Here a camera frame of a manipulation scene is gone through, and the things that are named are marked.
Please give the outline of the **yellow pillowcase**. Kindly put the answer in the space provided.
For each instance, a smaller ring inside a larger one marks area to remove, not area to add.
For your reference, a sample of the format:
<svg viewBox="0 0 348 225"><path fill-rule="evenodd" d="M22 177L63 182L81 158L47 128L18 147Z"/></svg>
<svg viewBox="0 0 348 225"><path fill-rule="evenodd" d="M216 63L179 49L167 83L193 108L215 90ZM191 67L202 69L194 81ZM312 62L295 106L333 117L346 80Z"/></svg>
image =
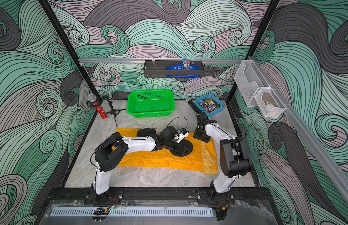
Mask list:
<svg viewBox="0 0 348 225"><path fill-rule="evenodd" d="M189 132L189 136L185 138L193 144L193 151L185 157L174 156L168 149L141 151L124 156L119 167L183 169L203 172L205 175L217 175L218 163L214 141L205 143L195 139L193 135L193 132Z"/></svg>

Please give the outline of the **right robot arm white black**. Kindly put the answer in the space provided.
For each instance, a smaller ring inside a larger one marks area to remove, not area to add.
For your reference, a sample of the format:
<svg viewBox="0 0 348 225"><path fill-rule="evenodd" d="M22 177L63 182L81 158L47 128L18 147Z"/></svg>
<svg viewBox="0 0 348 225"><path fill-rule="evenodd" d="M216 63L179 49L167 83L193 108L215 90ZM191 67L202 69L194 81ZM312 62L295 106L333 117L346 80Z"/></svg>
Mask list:
<svg viewBox="0 0 348 225"><path fill-rule="evenodd" d="M198 112L196 120L194 138L206 143L213 139L220 146L221 172L211 182L208 195L213 203L222 203L230 198L234 182L253 169L248 144L245 138L228 133L204 112Z"/></svg>

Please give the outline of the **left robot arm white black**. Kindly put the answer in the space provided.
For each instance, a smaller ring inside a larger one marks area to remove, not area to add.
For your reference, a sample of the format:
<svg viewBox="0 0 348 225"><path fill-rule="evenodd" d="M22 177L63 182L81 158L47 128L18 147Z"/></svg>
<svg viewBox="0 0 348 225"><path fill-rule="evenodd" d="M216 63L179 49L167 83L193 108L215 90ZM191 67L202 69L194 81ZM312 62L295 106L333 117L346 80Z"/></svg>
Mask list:
<svg viewBox="0 0 348 225"><path fill-rule="evenodd" d="M96 169L96 175L87 204L105 204L109 200L111 171L119 165L125 155L167 149L174 156L185 157L193 151L193 144L185 139L188 135L186 129L177 130L173 126L167 126L159 133L154 128L140 129L136 137L122 136L119 132L112 134L92 154L95 163L91 164Z"/></svg>

